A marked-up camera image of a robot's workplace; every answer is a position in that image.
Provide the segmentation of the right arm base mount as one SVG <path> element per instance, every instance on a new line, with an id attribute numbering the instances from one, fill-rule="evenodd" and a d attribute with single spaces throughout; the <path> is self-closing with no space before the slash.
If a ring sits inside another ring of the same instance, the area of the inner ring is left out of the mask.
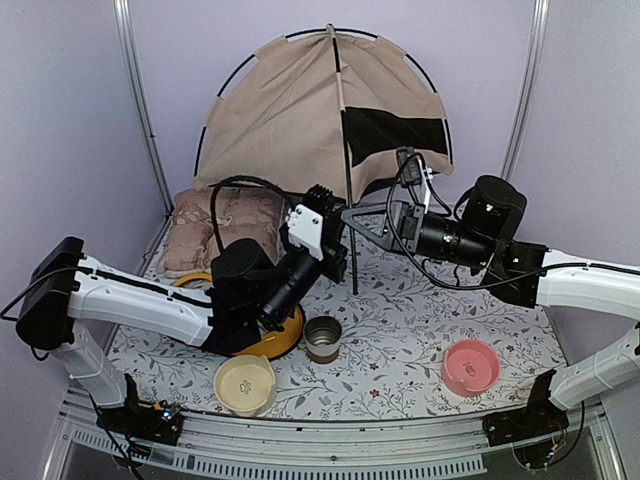
<path id="1" fill-rule="evenodd" d="M 555 407 L 521 407 L 482 418 L 490 446 L 510 444 L 516 461 L 529 470 L 547 468 L 566 440 L 569 420 Z"/>

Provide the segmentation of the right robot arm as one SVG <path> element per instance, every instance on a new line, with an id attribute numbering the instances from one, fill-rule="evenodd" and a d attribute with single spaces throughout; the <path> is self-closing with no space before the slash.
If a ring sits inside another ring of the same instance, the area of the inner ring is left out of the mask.
<path id="1" fill-rule="evenodd" d="M 341 217 L 379 248 L 406 256 L 416 268 L 430 259 L 481 274 L 477 289 L 506 304 L 574 307 L 637 321 L 638 268 L 515 240 L 526 203 L 507 181 L 483 175 L 461 196 L 457 205 L 463 213 L 453 219 L 393 199 L 347 208 Z"/>

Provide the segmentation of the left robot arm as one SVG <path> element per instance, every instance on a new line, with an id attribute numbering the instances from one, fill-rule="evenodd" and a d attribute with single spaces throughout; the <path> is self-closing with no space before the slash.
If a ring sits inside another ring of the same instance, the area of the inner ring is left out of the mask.
<path id="1" fill-rule="evenodd" d="M 317 255 L 289 243 L 277 263 L 256 240 L 241 238 L 213 260 L 213 285 L 202 291 L 126 274 L 85 255 L 82 247 L 81 239 L 66 237 L 34 270 L 22 293 L 16 333 L 58 357 L 128 434 L 148 426 L 148 412 L 131 398 L 131 383 L 105 359 L 82 321 L 139 328 L 232 356 L 260 343 L 266 332 L 284 331 L 320 276 L 342 280 L 347 256 L 333 231 L 323 234 Z"/>

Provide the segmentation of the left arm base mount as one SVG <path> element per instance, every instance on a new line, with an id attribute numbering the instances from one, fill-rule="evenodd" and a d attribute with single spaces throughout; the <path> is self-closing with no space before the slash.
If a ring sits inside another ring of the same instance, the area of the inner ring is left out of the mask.
<path id="1" fill-rule="evenodd" d="M 177 404 L 161 401 L 152 406 L 125 404 L 122 407 L 98 408 L 97 425 L 131 439 L 176 446 L 184 418 Z"/>

